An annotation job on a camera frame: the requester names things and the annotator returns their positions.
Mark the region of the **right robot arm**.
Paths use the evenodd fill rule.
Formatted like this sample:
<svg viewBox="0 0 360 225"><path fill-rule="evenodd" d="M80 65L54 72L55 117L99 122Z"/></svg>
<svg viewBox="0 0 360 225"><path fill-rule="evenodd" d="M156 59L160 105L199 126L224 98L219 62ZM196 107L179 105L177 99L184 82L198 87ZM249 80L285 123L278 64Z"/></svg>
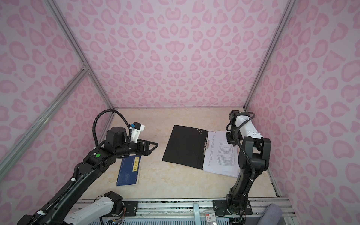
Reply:
<svg viewBox="0 0 360 225"><path fill-rule="evenodd" d="M239 147L238 164L240 174L235 185L230 188L226 200L214 200L213 209L216 216L252 215L248 199L254 181L269 168L271 140L264 138L252 123L254 112L232 110L229 113L229 124L226 127L226 140L234 147Z"/></svg>

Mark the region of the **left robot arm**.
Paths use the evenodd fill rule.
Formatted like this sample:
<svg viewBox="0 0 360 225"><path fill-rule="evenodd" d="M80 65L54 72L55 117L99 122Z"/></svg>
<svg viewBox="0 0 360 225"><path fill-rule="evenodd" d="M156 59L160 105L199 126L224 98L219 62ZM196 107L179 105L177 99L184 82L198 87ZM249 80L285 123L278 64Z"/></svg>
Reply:
<svg viewBox="0 0 360 225"><path fill-rule="evenodd" d="M156 142L139 139L144 125L137 122L126 122L126 127L111 128L106 133L106 139L99 142L96 134L97 122L103 114L109 112L119 115L124 122L126 121L124 116L114 109L100 112L92 126L95 148L75 166L71 179L50 201L33 215L22 216L18 224L64 225L65 217L83 193L117 159L128 158L130 155L149 156L158 147Z"/></svg>

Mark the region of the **printed paper sheet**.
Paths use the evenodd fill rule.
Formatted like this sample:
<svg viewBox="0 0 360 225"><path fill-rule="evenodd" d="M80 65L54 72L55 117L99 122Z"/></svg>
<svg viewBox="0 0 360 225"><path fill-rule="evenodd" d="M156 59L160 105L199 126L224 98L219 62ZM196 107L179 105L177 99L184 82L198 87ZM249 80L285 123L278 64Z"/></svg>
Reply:
<svg viewBox="0 0 360 225"><path fill-rule="evenodd" d="M237 178L241 169L238 164L238 147L227 142L225 131L208 132L202 169Z"/></svg>

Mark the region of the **orange and black folder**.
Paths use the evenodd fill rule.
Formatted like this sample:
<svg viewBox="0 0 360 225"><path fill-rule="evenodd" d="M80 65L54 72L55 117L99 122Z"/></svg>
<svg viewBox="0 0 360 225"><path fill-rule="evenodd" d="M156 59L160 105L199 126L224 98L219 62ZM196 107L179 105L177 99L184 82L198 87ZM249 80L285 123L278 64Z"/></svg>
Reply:
<svg viewBox="0 0 360 225"><path fill-rule="evenodd" d="M174 125L162 161L202 170L208 131Z"/></svg>

